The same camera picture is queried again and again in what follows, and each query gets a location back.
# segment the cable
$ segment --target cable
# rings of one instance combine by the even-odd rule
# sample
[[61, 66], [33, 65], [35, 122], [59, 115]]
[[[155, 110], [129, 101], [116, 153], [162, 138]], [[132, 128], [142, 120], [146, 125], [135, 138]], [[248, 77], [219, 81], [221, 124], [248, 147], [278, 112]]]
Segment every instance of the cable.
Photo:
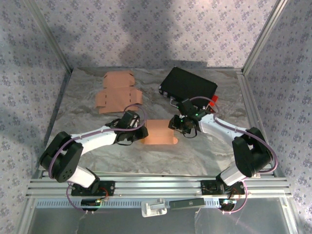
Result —
[[[69, 196], [69, 188], [72, 187], [72, 186], [73, 186], [72, 183], [68, 183], [68, 187], [67, 187], [67, 189], [66, 189], [66, 197], [67, 197], [67, 200], [68, 200], [68, 202], [72, 205], [72, 207], [74, 207], [76, 210], [82, 211], [82, 212], [85, 213], [86, 211], [84, 211], [82, 208], [77, 207], [77, 206], [73, 203], [73, 201], [70, 199], [70, 196]], [[107, 192], [107, 190], [106, 190], [105, 188], [99, 188], [99, 189], [104, 190], [104, 191], [106, 192], [106, 194], [105, 194], [105, 197], [99, 198], [98, 200], [102, 200], [102, 199], [107, 198], [107, 197], [108, 197], [108, 192]]]
[[68, 202], [72, 205], [72, 207], [74, 207], [76, 210], [85, 212], [82, 208], [77, 207], [77, 206], [73, 203], [73, 201], [70, 199], [70, 197], [69, 197], [69, 188], [72, 187], [72, 186], [73, 186], [72, 183], [68, 183], [68, 187], [67, 187], [67, 189], [66, 189], [67, 200], [68, 200]]
[[[214, 101], [212, 101], [210, 98], [208, 98], [208, 97], [193, 97], [193, 98], [190, 99], [190, 101], [195, 100], [195, 99], [205, 99], [205, 100], [211, 101], [211, 102], [216, 106], [216, 108], [217, 108], [217, 110], [218, 110], [218, 113], [220, 112], [219, 107], [218, 107], [218, 106], [216, 105], [216, 103], [215, 103]], [[247, 136], [252, 137], [253, 139], [255, 139], [255, 140], [259, 141], [261, 144], [263, 144], [263, 145], [271, 152], [271, 154], [272, 154], [272, 156], [273, 156], [273, 158], [274, 158], [274, 166], [273, 166], [271, 169], [268, 169], [268, 170], [265, 170], [265, 171], [260, 171], [260, 173], [270, 173], [270, 172], [275, 171], [275, 169], [276, 169], [277, 166], [278, 166], [278, 159], [277, 159], [277, 155], [276, 155], [274, 149], [273, 149], [268, 143], [266, 143], [266, 142], [265, 142], [264, 140], [262, 140], [261, 138], [255, 136], [254, 134], [251, 134], [251, 133], [249, 133], [249, 132], [247, 132], [247, 131], [243, 131], [243, 130], [240, 130], [240, 129], [236, 129], [236, 128], [230, 127], [230, 126], [228, 126], [228, 125], [226, 125], [226, 124], [223, 124], [223, 123], [219, 122], [218, 119], [216, 118], [215, 114], [213, 114], [213, 117], [214, 117], [214, 121], [215, 121], [217, 124], [219, 124], [220, 126], [222, 126], [222, 127], [224, 127], [224, 128], [227, 128], [227, 129], [229, 129], [229, 130], [232, 130], [232, 131], [239, 132], [239, 133], [241, 133], [241, 134], [246, 134]]]
[[241, 182], [242, 182], [243, 185], [244, 185], [245, 195], [246, 195], [243, 204], [242, 204], [238, 209], [236, 209], [236, 210], [234, 210], [234, 211], [222, 211], [223, 213], [229, 213], [229, 214], [231, 214], [231, 213], [239, 212], [239, 211], [241, 211], [241, 210], [244, 208], [244, 206], [246, 205], [246, 203], [247, 203], [247, 197], [248, 197], [248, 189], [247, 189], [246, 183], [245, 183], [243, 180], [242, 180]]
[[86, 138], [86, 137], [91, 137], [91, 136], [94, 136], [94, 135], [97, 135], [97, 134], [101, 134], [101, 133], [105, 133], [105, 132], [110, 132], [110, 131], [126, 131], [126, 132], [130, 132], [130, 131], [134, 131], [134, 130], [137, 130], [137, 129], [139, 129], [140, 127], [142, 127], [142, 126], [145, 124], [146, 120], [147, 120], [147, 114], [146, 114], [145, 109], [142, 108], [140, 105], [131, 104], [131, 105], [127, 106], [127, 107], [124, 109], [124, 113], [125, 113], [125, 111], [126, 111], [129, 107], [131, 107], [131, 106], [136, 106], [136, 107], [138, 107], [138, 108], [139, 108], [141, 111], [143, 111], [143, 113], [144, 113], [143, 122], [142, 122], [139, 126], [137, 126], [137, 127], [135, 127], [135, 128], [129, 128], [129, 129], [109, 128], [109, 129], [104, 129], [104, 130], [98, 130], [98, 131], [96, 131], [96, 132], [84, 134], [84, 135], [82, 135], [82, 136], [80, 136], [80, 137], [78, 136], [78, 137], [75, 137], [75, 138], [72, 138], [72, 139], [68, 140], [67, 142], [65, 142], [65, 143], [59, 148], [59, 150], [56, 152], [56, 154], [55, 154], [54, 157], [52, 158], [51, 163], [50, 163], [50, 165], [49, 165], [49, 170], [48, 170], [49, 177], [50, 177], [51, 179], [53, 179], [53, 176], [52, 176], [52, 168], [53, 168], [53, 165], [54, 165], [55, 161], [57, 160], [57, 157], [59, 156], [59, 154], [62, 152], [62, 150], [63, 150], [69, 143], [71, 143], [72, 141], [78, 140], [78, 139], [84, 139], [84, 138]]
[[183, 131], [182, 134], [183, 134], [183, 136], [184, 136], [185, 138], [187, 138], [187, 139], [192, 139], [192, 138], [195, 138], [195, 137], [197, 136], [197, 130], [195, 129], [195, 135], [194, 135], [194, 136], [191, 136], [191, 137], [187, 137], [187, 136], [185, 135], [185, 131]]

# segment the black mount plate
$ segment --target black mount plate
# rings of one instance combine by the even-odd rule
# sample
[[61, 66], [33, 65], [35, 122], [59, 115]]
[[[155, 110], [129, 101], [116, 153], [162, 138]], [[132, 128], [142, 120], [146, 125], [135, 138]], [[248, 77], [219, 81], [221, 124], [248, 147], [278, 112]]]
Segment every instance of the black mount plate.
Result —
[[98, 189], [95, 193], [91, 193], [89, 190], [81, 187], [78, 184], [74, 184], [72, 188], [72, 196], [113, 196], [115, 191], [115, 181], [100, 181]]
[[244, 195], [245, 189], [242, 182], [226, 186], [218, 180], [202, 180], [200, 182], [202, 195]]

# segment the white bracket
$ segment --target white bracket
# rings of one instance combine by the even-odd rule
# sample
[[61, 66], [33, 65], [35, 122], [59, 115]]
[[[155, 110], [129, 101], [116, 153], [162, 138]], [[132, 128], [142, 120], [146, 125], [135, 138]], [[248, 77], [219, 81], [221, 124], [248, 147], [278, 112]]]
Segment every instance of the white bracket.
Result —
[[166, 202], [163, 198], [152, 201], [143, 201], [141, 203], [141, 209], [144, 218], [165, 215], [167, 213]]

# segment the metal strip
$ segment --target metal strip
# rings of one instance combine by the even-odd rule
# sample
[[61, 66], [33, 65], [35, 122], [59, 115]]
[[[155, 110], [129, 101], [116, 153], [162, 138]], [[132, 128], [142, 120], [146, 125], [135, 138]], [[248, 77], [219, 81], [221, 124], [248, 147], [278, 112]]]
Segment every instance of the metal strip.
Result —
[[[98, 208], [141, 208], [141, 202], [145, 201], [144, 198], [131, 198], [131, 199], [115, 199], [110, 198], [108, 201], [101, 202], [101, 206]], [[166, 201], [166, 208], [170, 208], [169, 202], [170, 201], [177, 201], [177, 200], [184, 200], [184, 198], [169, 198], [165, 199]], [[219, 199], [218, 198], [205, 198], [205, 208], [216, 208], [219, 207]], [[72, 202], [76, 206], [80, 206], [81, 199], [73, 198]], [[59, 199], [38, 199], [36, 204], [37, 209], [46, 209], [46, 208], [72, 208], [72, 205], [68, 202], [66, 198], [59, 198]]]
[[276, 4], [274, 5], [264, 27], [262, 28], [260, 35], [254, 44], [251, 52], [249, 53], [248, 58], [246, 59], [246, 62], [242, 68], [243, 74], [246, 76], [251, 67], [253, 66], [254, 62], [258, 58], [261, 50], [263, 49], [265, 43], [267, 42], [272, 30], [274, 29], [274, 26], [276, 25], [279, 16], [281, 15], [283, 9], [286, 6], [286, 3], [288, 0], [278, 0]]
[[58, 112], [59, 112], [59, 107], [60, 107], [60, 104], [61, 104], [61, 102], [63, 100], [64, 92], [65, 92], [65, 89], [66, 89], [67, 84], [69, 82], [70, 76], [71, 76], [71, 74], [66, 74], [64, 76], [62, 85], [61, 85], [61, 87], [59, 89], [58, 98], [57, 98], [57, 101], [55, 103], [55, 106], [54, 106], [54, 109], [53, 109], [53, 112], [52, 112], [52, 115], [51, 115], [51, 118], [50, 118], [50, 122], [49, 122], [49, 125], [48, 125], [48, 128], [47, 128], [47, 132], [46, 132], [46, 134], [44, 136], [43, 144], [45, 146], [48, 144], [48, 140], [49, 140], [49, 137], [51, 135], [52, 128], [54, 126], [55, 120], [57, 118], [57, 115], [58, 115]]
[[[241, 88], [241, 92], [243, 95], [249, 124], [250, 126], [254, 126], [260, 129], [265, 141], [268, 142], [268, 137], [265, 132], [265, 129], [261, 120], [261, 116], [256, 105], [256, 101], [252, 94], [252, 89], [250, 87], [249, 81], [248, 79], [246, 79], [244, 75], [241, 75], [240, 73], [237, 74], [237, 77], [238, 77], [239, 86]], [[279, 167], [274, 171], [274, 175], [276, 177], [284, 177], [284, 174], [282, 173]]]
[[22, 219], [17, 228], [16, 234], [25, 234], [28, 233], [29, 226], [31, 224], [31, 220], [33, 218], [33, 214], [35, 211], [35, 205], [37, 203], [36, 199], [27, 199], [25, 201], [25, 209], [22, 212]]
[[[226, 198], [224, 195], [201, 194], [201, 180], [213, 179], [210, 177], [181, 176], [107, 176], [100, 177], [101, 180], [114, 180], [114, 198], [147, 198], [147, 197], [218, 197]], [[246, 180], [250, 197], [281, 197], [291, 196], [288, 182], [285, 178], [252, 178]], [[63, 198], [67, 184], [58, 183], [55, 180], [32, 179], [27, 191], [27, 197], [35, 198]]]
[[42, 31], [43, 35], [45, 36], [46, 40], [50, 44], [53, 52], [59, 59], [59, 61], [63, 64], [63, 66], [66, 68], [67, 72], [70, 74], [72, 72], [72, 68], [69, 65], [65, 55], [63, 54], [61, 48], [59, 47], [59, 44], [56, 40], [56, 38], [53, 36], [53, 33], [48, 25], [48, 23], [45, 21], [44, 16], [42, 15], [39, 7], [37, 6], [36, 2], [33, 0], [24, 0], [26, 6], [28, 7], [30, 13], [34, 17], [34, 20], [37, 22], [40, 30]]
[[[265, 133], [264, 126], [261, 121], [260, 113], [256, 106], [254, 96], [252, 95], [252, 90], [249, 81], [240, 72], [237, 72], [237, 77], [244, 98], [248, 121], [251, 126], [259, 128], [263, 133], [264, 139], [268, 141], [268, 137]], [[274, 171], [274, 174], [275, 176], [278, 176], [280, 178], [284, 177], [284, 174], [279, 167]], [[302, 229], [302, 222], [296, 210], [295, 203], [291, 195], [291, 191], [289, 190], [289, 194], [285, 194], [285, 196], [281, 195], [280, 201], [283, 207], [284, 216], [290, 232], [294, 234], [298, 233], [298, 230]]]

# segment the glass panel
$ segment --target glass panel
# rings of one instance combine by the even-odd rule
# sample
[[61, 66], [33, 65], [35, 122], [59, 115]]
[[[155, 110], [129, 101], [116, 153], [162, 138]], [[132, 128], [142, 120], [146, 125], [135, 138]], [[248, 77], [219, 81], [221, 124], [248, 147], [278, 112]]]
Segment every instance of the glass panel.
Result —
[[196, 234], [287, 234], [290, 233], [279, 198], [250, 198], [237, 213], [200, 209], [195, 216]]
[[141, 209], [101, 209], [84, 214], [68, 208], [41, 208], [34, 212], [29, 234], [287, 234], [290, 233], [279, 198], [251, 198], [235, 214], [202, 208], [143, 218]]

